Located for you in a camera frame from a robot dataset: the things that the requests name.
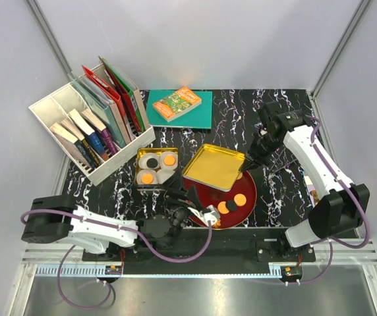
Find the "gold tin lid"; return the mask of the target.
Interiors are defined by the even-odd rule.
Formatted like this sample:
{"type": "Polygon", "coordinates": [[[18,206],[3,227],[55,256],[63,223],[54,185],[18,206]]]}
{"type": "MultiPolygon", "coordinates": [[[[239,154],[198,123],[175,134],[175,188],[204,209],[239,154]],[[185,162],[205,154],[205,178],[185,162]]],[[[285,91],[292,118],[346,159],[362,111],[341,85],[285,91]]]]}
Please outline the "gold tin lid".
{"type": "Polygon", "coordinates": [[[228,192],[236,182],[244,161],[244,153],[203,144],[183,169],[183,177],[228,192]]]}

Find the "gold cookie tin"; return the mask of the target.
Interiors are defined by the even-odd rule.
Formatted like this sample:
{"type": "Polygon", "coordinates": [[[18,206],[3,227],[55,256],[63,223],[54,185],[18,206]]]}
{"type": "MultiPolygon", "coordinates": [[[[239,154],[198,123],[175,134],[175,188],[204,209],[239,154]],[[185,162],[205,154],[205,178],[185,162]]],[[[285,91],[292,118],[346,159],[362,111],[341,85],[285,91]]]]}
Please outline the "gold cookie tin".
{"type": "Polygon", "coordinates": [[[179,166],[176,147],[143,147],[136,155],[134,186],[139,191],[160,190],[179,166]]]}

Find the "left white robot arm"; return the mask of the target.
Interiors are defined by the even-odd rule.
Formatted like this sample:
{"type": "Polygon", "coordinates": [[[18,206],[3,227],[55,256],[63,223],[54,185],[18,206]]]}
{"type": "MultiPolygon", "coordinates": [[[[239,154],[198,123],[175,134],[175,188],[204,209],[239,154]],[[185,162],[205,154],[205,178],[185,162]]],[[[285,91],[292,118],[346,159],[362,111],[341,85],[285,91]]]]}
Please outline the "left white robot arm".
{"type": "Polygon", "coordinates": [[[216,218],[202,206],[196,188],[186,189],[180,172],[160,185],[165,199],[176,206],[170,216],[155,215],[140,220],[120,220],[93,213],[76,204],[70,196],[50,196],[33,201],[31,210],[21,215],[22,241],[29,244],[71,244],[114,260],[120,248],[146,246],[161,259],[160,249],[170,248],[189,217],[195,216],[207,227],[216,218]]]}

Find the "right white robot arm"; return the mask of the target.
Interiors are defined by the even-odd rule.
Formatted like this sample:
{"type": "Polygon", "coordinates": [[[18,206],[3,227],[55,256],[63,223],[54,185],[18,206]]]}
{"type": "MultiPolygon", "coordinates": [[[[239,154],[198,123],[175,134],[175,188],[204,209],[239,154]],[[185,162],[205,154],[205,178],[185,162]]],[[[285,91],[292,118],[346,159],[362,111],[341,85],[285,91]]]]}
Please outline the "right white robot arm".
{"type": "Polygon", "coordinates": [[[288,228],[277,244],[282,260],[291,261],[301,247],[329,238],[337,243],[338,234],[365,229],[364,240],[357,245],[343,242],[348,248],[363,248],[370,240],[370,224],[366,208],[370,191],[365,184],[355,184],[334,162],[320,143],[318,118],[301,110],[283,111],[276,101],[260,107],[259,117],[264,131],[254,135],[239,172],[257,169],[280,147],[286,147],[302,165],[312,181],[318,203],[303,222],[288,228]]]}

